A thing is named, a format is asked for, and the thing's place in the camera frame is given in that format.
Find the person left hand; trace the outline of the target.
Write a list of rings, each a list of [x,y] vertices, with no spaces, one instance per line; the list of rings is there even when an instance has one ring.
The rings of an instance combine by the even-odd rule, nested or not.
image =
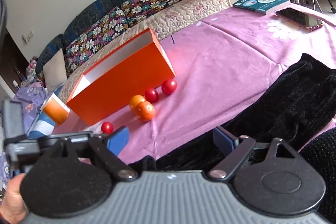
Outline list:
[[[21,173],[7,184],[7,191],[1,204],[1,222],[3,223],[20,223],[26,216],[27,210],[22,200],[20,186],[25,174]]]

